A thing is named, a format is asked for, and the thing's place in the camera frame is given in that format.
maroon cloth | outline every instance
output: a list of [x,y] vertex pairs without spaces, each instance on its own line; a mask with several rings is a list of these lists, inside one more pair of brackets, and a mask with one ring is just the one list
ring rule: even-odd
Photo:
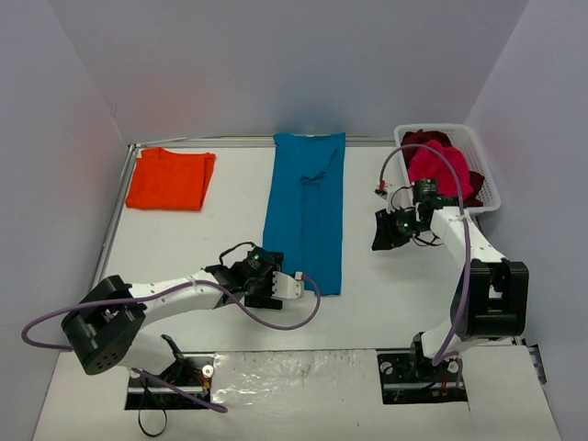
[[[443,133],[442,131],[437,130],[430,130],[430,131],[407,131],[404,133],[402,137],[401,145],[406,144],[425,144],[428,141],[435,140],[441,143],[443,147],[452,147],[451,140],[449,137]],[[405,149],[402,151],[402,156],[404,157],[404,163],[406,164],[406,169],[408,170],[411,166],[411,160],[416,155],[416,152],[419,149],[414,147],[412,149]],[[480,200],[477,200],[476,197],[481,191],[482,186],[484,185],[484,180],[486,178],[479,174],[478,172],[469,171],[469,184],[473,189],[473,193],[469,198],[464,200],[466,207],[483,207],[484,203]]]

white table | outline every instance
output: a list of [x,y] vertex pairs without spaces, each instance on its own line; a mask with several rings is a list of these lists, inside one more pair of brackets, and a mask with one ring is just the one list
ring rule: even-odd
[[[382,207],[373,189],[390,148],[366,142],[346,151],[342,295],[324,299],[309,325],[281,333],[227,307],[147,328],[171,334],[186,352],[216,352],[213,397],[230,408],[227,414],[170,412],[161,439],[559,439],[522,346],[476,347],[464,355],[469,403],[381,403],[373,349],[406,347],[416,333],[442,322],[459,277],[444,247],[410,244],[394,252],[371,252],[374,212]],[[217,154],[204,209],[124,209],[104,267],[107,275],[121,274],[129,282],[181,277],[215,263],[235,243],[261,242],[273,149],[181,151]],[[400,183],[397,162],[390,164],[387,179]],[[312,303],[307,298],[283,311],[258,313],[276,323],[293,323]],[[127,371],[118,367],[88,377],[73,354],[62,354],[35,441],[145,439],[137,413],[123,410],[127,380]],[[147,424],[161,422],[158,412],[145,417],[151,420]]]

blue cloth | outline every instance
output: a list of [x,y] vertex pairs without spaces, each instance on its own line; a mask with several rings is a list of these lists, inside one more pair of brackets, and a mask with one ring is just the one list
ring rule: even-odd
[[274,141],[263,246],[284,253],[285,273],[303,271],[323,295],[341,294],[345,134]]

white basket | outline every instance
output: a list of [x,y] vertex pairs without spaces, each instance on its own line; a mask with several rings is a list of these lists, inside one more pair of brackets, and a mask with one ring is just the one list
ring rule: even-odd
[[[495,211],[500,208],[500,196],[498,195],[498,188],[494,183],[490,168],[486,163],[480,141],[478,137],[468,126],[463,124],[405,124],[398,126],[394,130],[394,138],[396,139],[396,145],[401,145],[402,137],[407,131],[429,131],[437,130],[445,133],[451,140],[451,144],[458,150],[460,150],[466,161],[468,162],[469,170],[478,172],[485,177],[484,185],[482,186],[480,193],[476,197],[478,200],[483,202],[483,207],[472,207],[468,209],[469,214],[477,215],[485,211]],[[397,154],[400,158],[402,176],[406,186],[410,185],[408,180],[408,171],[406,170],[406,164],[401,154]]]

pink cloth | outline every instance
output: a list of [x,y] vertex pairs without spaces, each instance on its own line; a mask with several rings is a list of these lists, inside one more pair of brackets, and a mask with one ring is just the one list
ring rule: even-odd
[[[466,158],[455,147],[443,147],[439,141],[431,140],[424,145],[428,145],[443,154],[446,159],[453,165],[458,174],[459,183],[463,198],[466,200],[473,193],[473,188],[469,184],[469,169]],[[425,179],[427,177],[436,179],[439,194],[444,196],[457,196],[458,190],[453,180],[451,172],[447,165],[433,152],[426,149],[418,149],[418,152],[411,160],[408,169],[408,179],[411,182]]]

